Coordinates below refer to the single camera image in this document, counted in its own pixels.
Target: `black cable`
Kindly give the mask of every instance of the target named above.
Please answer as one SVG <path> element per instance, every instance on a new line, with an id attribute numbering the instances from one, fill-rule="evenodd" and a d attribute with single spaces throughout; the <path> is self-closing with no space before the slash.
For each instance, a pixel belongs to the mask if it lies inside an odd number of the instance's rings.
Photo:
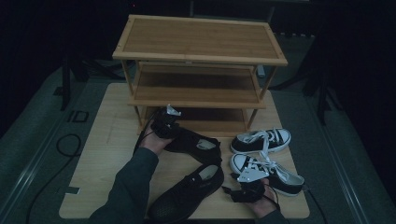
<path id="1" fill-rule="evenodd" d="M 151 123 L 151 121 L 159 113 L 160 110 L 161 110 L 160 108 L 157 108 L 153 113 L 151 113 L 150 117 L 148 118 L 148 121 L 146 121 L 146 125 L 143 128 L 142 132 L 139 134 L 139 138 L 137 139 L 136 144 L 134 145 L 134 153 L 139 148 L 140 143 L 142 143 L 143 139 L 145 137 L 147 137 L 149 134 L 153 133 L 153 132 L 151 132 L 151 133 L 148 133 L 146 135 L 143 135 L 146 132 L 146 129 L 149 127 L 149 124 Z"/>
<path id="2" fill-rule="evenodd" d="M 324 215 L 324 212 L 323 212 L 322 208 L 320 207 L 320 205 L 319 205 L 317 199 L 314 197 L 314 194 L 311 192 L 311 190 L 309 189 L 309 187 L 308 187 L 307 185 L 305 185 L 305 191 L 307 191 L 307 192 L 309 193 L 309 195 L 311 195 L 312 199 L 314 200 L 314 203 L 317 205 L 317 208 L 318 208 L 319 212 L 320 212 L 321 215 L 322 215 L 323 222 L 327 224 L 327 223 L 328 223 L 328 222 L 327 222 L 327 218 L 326 218 L 326 216 Z"/>
<path id="3" fill-rule="evenodd" d="M 78 140 L 78 146 L 77 146 L 77 148 L 76 148 L 76 151 L 75 151 L 73 154 L 67 154 L 67 153 L 62 152 L 61 149 L 60 149 L 60 146 L 59 146 L 59 145 L 60 145 L 60 142 L 61 142 L 62 140 L 64 140 L 66 137 L 69 137 L 69 136 L 76 137 L 77 140 Z M 35 201 L 37 200 L 37 198 L 41 195 L 41 193 L 44 191 L 44 189 L 52 182 L 52 180 L 55 179 L 55 177 L 58 176 L 58 174 L 60 174 L 61 171 L 63 171 L 64 168 L 66 168 L 67 165 L 69 165 L 69 163 L 70 163 L 75 157 L 78 157 L 78 156 L 81 155 L 81 153 L 78 153 L 80 147 L 81 147 L 81 139 L 80 139 L 79 136 L 76 135 L 76 134 L 70 133 L 70 134 L 64 135 L 63 137 L 61 137 L 60 139 L 58 139 L 58 141 L 57 141 L 57 143 L 56 143 L 56 149 L 58 150 L 59 153 L 61 153 L 62 155 L 68 157 L 69 160 L 67 161 L 67 163 L 66 163 L 55 175 L 52 176 L 52 178 L 51 178 L 51 179 L 50 179 L 50 180 L 38 191 L 38 193 L 35 195 L 35 197 L 33 198 L 32 202 L 30 203 L 29 208 L 28 208 L 28 211 L 27 211 L 26 220 L 25 220 L 25 223 L 26 223 L 26 224 L 29 224 L 29 222 L 30 222 L 30 215 L 31 215 L 31 213 L 32 213 L 32 209 L 33 209 L 33 206 L 35 205 Z"/>
<path id="4" fill-rule="evenodd" d="M 269 198 L 269 197 L 267 197 L 265 194 L 263 194 L 262 197 L 264 197 L 266 200 L 268 200 L 268 201 L 270 201 L 271 203 L 273 203 L 273 204 L 275 205 L 276 209 L 279 210 L 279 212 L 280 212 L 279 198 L 277 197 L 276 191 L 274 190 L 273 187 L 271 187 L 271 186 L 269 186 L 269 185 L 267 185 L 267 184 L 264 184 L 264 185 L 265 185 L 265 186 L 268 186 L 268 188 L 272 189 L 272 191 L 275 193 L 276 201 L 273 200 L 273 199 L 271 199 L 271 198 Z"/>

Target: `shoe rack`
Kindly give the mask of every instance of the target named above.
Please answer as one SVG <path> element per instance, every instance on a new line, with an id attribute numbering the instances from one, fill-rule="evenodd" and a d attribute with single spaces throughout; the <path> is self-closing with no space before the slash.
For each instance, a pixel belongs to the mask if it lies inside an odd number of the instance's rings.
<path id="1" fill-rule="evenodd" d="M 288 64 L 265 22 L 139 15 L 130 15 L 113 58 L 122 62 L 140 127 L 169 104 L 181 112 L 180 125 L 216 137 L 249 131 L 276 69 Z M 272 67 L 262 88 L 260 64 Z"/>

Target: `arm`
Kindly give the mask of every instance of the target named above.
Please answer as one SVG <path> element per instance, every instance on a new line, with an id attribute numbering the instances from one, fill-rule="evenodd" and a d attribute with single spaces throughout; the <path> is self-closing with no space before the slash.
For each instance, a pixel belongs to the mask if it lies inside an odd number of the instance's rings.
<path id="1" fill-rule="evenodd" d="M 264 195 L 274 200 L 274 194 L 268 188 L 269 180 L 262 179 L 262 183 L 265 187 Z M 283 217 L 279 210 L 276 209 L 274 203 L 270 202 L 266 198 L 262 197 L 255 203 L 246 203 L 246 205 L 256 214 L 259 218 L 259 224 L 271 223 L 271 224 L 283 224 L 288 223 L 288 221 Z"/>
<path id="2" fill-rule="evenodd" d="M 149 181 L 161 154 L 171 139 L 161 139 L 148 126 L 134 156 L 117 173 L 104 206 L 90 217 L 90 223 L 143 223 L 149 200 Z"/>

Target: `sneaker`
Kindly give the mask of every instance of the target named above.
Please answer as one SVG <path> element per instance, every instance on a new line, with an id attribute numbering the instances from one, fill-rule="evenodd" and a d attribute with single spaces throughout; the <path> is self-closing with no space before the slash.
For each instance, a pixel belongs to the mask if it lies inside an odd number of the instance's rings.
<path id="1" fill-rule="evenodd" d="M 268 175 L 270 187 L 286 196 L 297 196 L 303 188 L 304 178 L 295 175 L 275 161 L 258 161 L 244 154 L 234 154 L 230 159 L 230 166 L 234 173 L 242 174 L 245 169 L 254 169 Z"/>
<path id="2" fill-rule="evenodd" d="M 155 223 L 184 221 L 223 181 L 224 173 L 219 164 L 202 165 L 161 195 L 148 209 L 148 217 Z"/>
<path id="3" fill-rule="evenodd" d="M 291 135 L 286 129 L 275 128 L 267 131 L 241 133 L 231 142 L 231 151 L 242 154 L 260 152 L 263 149 L 264 138 L 269 140 L 268 152 L 277 152 L 289 144 Z"/>
<path id="4" fill-rule="evenodd" d="M 187 153 L 200 163 L 221 162 L 220 142 L 193 131 L 181 128 L 180 133 L 165 150 L 170 152 Z"/>

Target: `black leather shoe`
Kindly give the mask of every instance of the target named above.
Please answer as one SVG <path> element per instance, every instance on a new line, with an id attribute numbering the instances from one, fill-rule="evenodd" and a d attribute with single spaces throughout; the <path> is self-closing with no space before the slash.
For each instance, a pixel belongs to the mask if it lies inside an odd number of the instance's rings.
<path id="1" fill-rule="evenodd" d="M 200 163 L 220 163 L 220 142 L 193 131 L 181 128 L 178 137 L 165 150 L 190 154 Z"/>
<path id="2" fill-rule="evenodd" d="M 184 221 L 223 181 L 220 164 L 204 164 L 161 195 L 148 209 L 148 217 L 162 224 Z"/>

